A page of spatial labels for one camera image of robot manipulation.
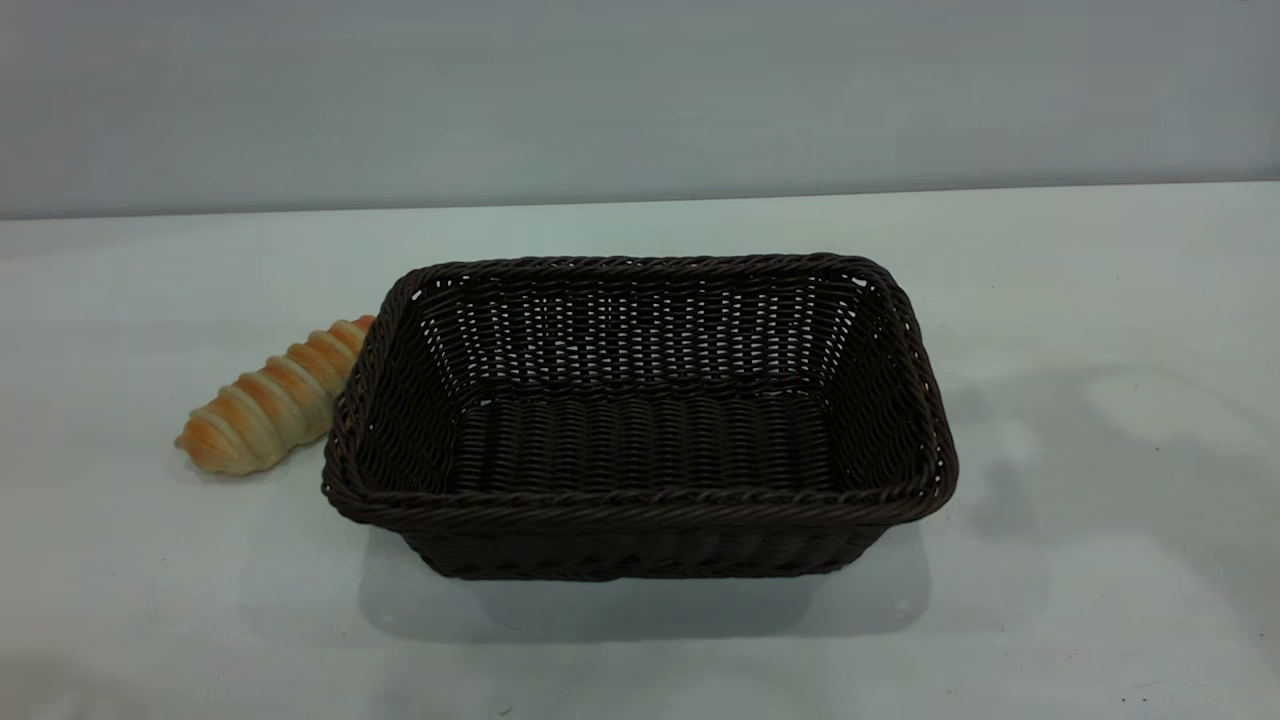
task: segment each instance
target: brown wicker basket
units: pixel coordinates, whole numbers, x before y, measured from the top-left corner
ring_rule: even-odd
[[[415,270],[325,459],[339,512],[468,579],[826,573],[959,471],[911,304],[837,255]]]

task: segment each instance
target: basket bottom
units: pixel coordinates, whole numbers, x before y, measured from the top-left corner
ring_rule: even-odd
[[[824,405],[799,392],[500,397],[458,423],[452,492],[838,491]]]

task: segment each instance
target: basket rim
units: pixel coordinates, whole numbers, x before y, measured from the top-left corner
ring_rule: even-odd
[[[920,489],[919,475],[913,480],[882,488],[850,491],[777,491],[749,486],[717,489],[631,489],[609,492],[567,493],[439,493],[430,491],[371,491],[361,479],[356,452],[364,436],[364,423],[358,418],[369,415],[374,392],[360,393],[362,402],[352,401],[352,386],[357,377],[366,387],[376,387],[376,377],[370,377],[369,357],[385,352],[401,329],[406,309],[426,283],[454,278],[545,278],[590,279],[594,272],[635,273],[662,278],[672,270],[696,273],[708,281],[760,277],[778,273],[792,275],[806,270],[842,272],[881,286],[887,296],[887,306],[896,323],[896,332],[904,333],[911,356],[901,356],[901,366],[909,375],[904,379],[920,388],[918,397],[924,427],[932,427],[934,447],[924,447],[925,473],[941,470],[932,492]],[[736,256],[685,256],[685,258],[630,258],[630,256],[550,256],[520,258],[512,260],[457,261],[430,265],[403,275],[388,292],[366,343],[356,361],[347,387],[339,395],[334,409],[334,424],[325,443],[323,491],[330,503],[344,516],[360,523],[384,528],[397,527],[421,530],[424,527],[447,528],[507,528],[507,527],[618,527],[653,525],[717,525],[760,524],[763,515],[768,524],[829,525],[829,524],[899,524],[920,519],[936,511],[955,492],[959,465],[955,445],[942,407],[937,379],[924,345],[919,323],[905,292],[893,277],[872,260],[851,255],[828,252],[809,255],[736,255]]]

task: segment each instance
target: croissant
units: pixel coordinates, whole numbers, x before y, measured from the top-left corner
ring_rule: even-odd
[[[356,364],[372,315],[338,320],[316,331],[284,356],[244,373],[218,397],[191,411],[174,445],[206,473],[246,475],[265,470],[297,445],[329,432],[333,401]]]

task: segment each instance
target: white backdrop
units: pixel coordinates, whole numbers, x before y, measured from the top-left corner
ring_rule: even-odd
[[[1280,174],[1276,0],[8,0],[0,215]]]

